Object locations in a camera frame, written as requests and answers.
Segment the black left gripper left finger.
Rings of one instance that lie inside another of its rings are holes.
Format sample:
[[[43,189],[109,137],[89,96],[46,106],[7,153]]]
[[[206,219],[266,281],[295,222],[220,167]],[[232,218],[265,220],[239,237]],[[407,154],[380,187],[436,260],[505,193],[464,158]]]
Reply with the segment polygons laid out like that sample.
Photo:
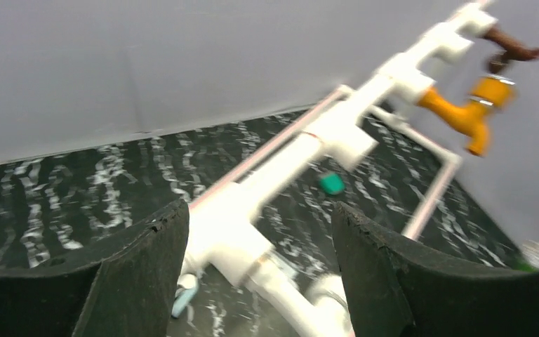
[[[165,336],[188,235],[177,200],[37,267],[0,270],[0,336]]]

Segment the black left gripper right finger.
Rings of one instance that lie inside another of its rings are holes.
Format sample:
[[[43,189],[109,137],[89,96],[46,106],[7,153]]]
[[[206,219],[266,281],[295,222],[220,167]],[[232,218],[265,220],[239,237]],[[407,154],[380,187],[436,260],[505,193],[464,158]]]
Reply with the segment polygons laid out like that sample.
[[[539,336],[539,272],[450,256],[342,202],[331,223],[357,336]]]

